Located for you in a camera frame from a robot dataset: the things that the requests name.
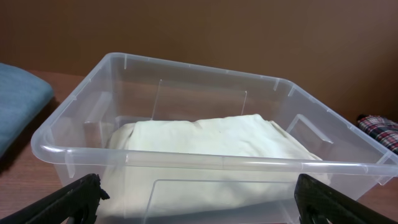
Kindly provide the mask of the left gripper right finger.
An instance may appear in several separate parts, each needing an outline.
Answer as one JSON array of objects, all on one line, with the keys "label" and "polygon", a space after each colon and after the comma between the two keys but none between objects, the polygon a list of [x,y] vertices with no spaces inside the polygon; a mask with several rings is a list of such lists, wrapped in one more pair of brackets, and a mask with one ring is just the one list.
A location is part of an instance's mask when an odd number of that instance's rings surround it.
[{"label": "left gripper right finger", "polygon": [[300,174],[294,199],[300,224],[397,224],[307,174]]}]

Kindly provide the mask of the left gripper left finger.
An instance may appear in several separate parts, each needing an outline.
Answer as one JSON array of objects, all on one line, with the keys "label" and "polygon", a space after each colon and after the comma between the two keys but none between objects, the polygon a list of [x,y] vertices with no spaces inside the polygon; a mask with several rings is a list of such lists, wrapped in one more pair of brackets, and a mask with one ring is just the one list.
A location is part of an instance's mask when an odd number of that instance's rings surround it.
[{"label": "left gripper left finger", "polygon": [[1,224],[94,224],[101,200],[109,195],[98,174],[87,174],[58,191],[1,219]]}]

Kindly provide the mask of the cream cloth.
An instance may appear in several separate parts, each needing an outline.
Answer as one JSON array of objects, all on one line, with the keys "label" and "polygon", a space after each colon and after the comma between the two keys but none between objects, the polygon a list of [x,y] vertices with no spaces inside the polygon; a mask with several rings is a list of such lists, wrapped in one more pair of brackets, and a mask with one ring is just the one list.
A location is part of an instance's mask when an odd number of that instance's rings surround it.
[{"label": "cream cloth", "polygon": [[104,218],[226,210],[290,197],[293,160],[317,160],[277,123],[259,114],[191,121],[138,121],[113,133],[110,149],[127,166],[105,169]]}]

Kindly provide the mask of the plaid cloth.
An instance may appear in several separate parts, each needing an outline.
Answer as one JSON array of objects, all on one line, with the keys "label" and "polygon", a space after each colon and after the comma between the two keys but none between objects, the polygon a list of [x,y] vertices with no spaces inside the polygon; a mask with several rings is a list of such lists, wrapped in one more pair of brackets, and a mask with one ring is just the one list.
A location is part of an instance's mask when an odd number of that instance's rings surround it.
[{"label": "plaid cloth", "polygon": [[397,154],[397,123],[383,116],[361,114],[357,117],[358,128],[377,142]]}]

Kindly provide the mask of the clear plastic storage container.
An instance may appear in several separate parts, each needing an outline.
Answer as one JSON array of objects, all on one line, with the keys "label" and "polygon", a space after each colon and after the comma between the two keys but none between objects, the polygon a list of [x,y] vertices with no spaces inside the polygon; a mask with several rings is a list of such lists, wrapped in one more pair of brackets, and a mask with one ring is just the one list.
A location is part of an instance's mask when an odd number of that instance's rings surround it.
[{"label": "clear plastic storage container", "polygon": [[62,185],[98,174],[98,223],[297,223],[308,174],[358,199],[397,156],[296,84],[107,54],[32,138]]}]

